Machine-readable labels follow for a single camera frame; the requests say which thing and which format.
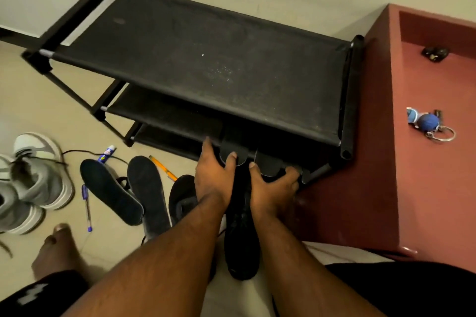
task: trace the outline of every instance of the keychain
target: keychain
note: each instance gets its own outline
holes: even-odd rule
[[[414,108],[407,107],[408,124],[412,124],[416,129],[422,131],[429,139],[440,142],[449,142],[455,139],[456,132],[450,127],[442,125],[443,113],[436,109],[433,113],[419,113]],[[449,138],[438,138],[435,133],[445,131],[451,132],[453,135]]]

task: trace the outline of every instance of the black sneaker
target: black sneaker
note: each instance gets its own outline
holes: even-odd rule
[[[169,196],[169,213],[172,226],[179,223],[198,204],[197,193],[195,192],[195,177],[190,175],[181,176],[172,186]],[[217,258],[213,254],[211,261],[210,282],[217,272]]]
[[[225,260],[231,276],[251,279],[259,269],[259,240],[250,209],[251,177],[248,165],[237,167],[230,204],[226,211]]]
[[[137,156],[130,160],[127,179],[132,193],[144,207],[144,231],[147,240],[170,229],[162,179],[155,164],[147,157]]]
[[[86,187],[126,224],[141,224],[144,208],[118,182],[114,170],[97,160],[86,159],[81,163],[80,173]]]

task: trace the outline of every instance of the key ring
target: key ring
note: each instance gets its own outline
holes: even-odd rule
[[[435,132],[442,132],[444,133],[444,130],[447,130],[447,131],[450,131],[453,135],[449,138],[438,138],[438,137],[435,137]],[[437,140],[439,142],[450,142],[452,140],[455,139],[456,137],[456,132],[454,131],[454,129],[450,128],[450,127],[446,127],[444,125],[440,125],[438,126],[437,130],[433,131],[433,132],[426,132],[425,133],[426,137],[428,137],[429,139],[433,139],[433,140]]]

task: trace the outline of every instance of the blue ball keychain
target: blue ball keychain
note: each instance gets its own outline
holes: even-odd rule
[[[419,113],[414,108],[407,108],[408,124],[412,124],[415,129],[422,131],[428,138],[442,142],[449,142],[454,140],[456,132],[444,125],[441,125],[441,119],[432,113]],[[453,135],[449,138],[437,138],[436,132],[444,132],[445,130],[451,132]]]

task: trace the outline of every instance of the red wooden furniture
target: red wooden furniture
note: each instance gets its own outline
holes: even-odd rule
[[[450,49],[441,63],[424,46]],[[455,140],[407,124],[443,110]],[[302,240],[476,272],[476,24],[390,4],[366,35],[356,159],[296,198]]]

